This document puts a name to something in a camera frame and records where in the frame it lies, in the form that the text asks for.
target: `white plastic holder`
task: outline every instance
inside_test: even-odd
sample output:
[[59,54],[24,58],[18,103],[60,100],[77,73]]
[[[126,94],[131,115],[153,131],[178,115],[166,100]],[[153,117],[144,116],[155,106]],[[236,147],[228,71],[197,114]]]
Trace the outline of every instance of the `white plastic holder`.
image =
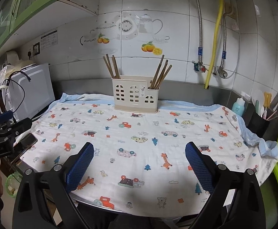
[[112,78],[115,109],[156,113],[159,90],[148,89],[153,77],[120,76],[121,79]]

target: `white bottle cap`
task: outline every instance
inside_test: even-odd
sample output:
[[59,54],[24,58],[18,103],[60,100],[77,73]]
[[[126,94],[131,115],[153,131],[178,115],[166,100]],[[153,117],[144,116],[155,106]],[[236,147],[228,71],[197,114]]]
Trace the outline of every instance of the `white bottle cap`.
[[244,101],[242,98],[238,98],[238,99],[236,100],[236,103],[238,103],[238,104],[241,105],[241,106],[244,106],[245,101]]
[[245,100],[249,101],[250,96],[249,96],[248,94],[246,94],[244,91],[241,91],[241,96],[242,96]]

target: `yellow gas pipe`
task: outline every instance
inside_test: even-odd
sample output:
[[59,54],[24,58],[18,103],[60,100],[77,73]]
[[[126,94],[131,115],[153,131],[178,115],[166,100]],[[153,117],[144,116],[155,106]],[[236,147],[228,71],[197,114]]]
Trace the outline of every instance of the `yellow gas pipe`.
[[221,22],[221,19],[222,19],[223,7],[224,7],[224,0],[220,0],[220,8],[218,10],[217,20],[216,20],[214,34],[213,34],[212,57],[211,57],[209,70],[208,70],[208,73],[207,73],[207,78],[206,78],[206,81],[205,81],[205,87],[204,87],[205,89],[208,89],[209,81],[210,81],[210,78],[211,78],[212,69],[213,69],[213,65],[214,65],[214,61],[215,61],[216,45],[217,45],[217,33],[218,33],[218,29],[220,27],[220,22]]

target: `water valve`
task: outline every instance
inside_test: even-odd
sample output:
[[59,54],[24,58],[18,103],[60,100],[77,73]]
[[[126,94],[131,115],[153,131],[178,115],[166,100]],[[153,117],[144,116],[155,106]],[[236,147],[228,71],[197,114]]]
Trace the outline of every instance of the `water valve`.
[[227,71],[225,71],[223,69],[223,67],[219,67],[219,69],[217,70],[218,74],[220,75],[220,77],[222,78],[226,78],[228,76]]
[[194,64],[194,70],[197,72],[206,72],[206,67],[202,64],[202,63],[196,63],[194,61],[192,61],[192,63]]

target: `utensil holder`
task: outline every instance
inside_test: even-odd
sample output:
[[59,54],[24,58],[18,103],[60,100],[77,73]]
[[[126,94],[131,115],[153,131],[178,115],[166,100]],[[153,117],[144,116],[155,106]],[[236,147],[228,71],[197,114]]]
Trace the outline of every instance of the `utensil holder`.
[[269,123],[270,121],[263,119],[260,115],[254,112],[247,128],[251,130],[251,132],[255,133],[259,138],[262,138]]
[[159,90],[148,89],[153,77],[120,76],[121,79],[112,78],[115,109],[156,113]]

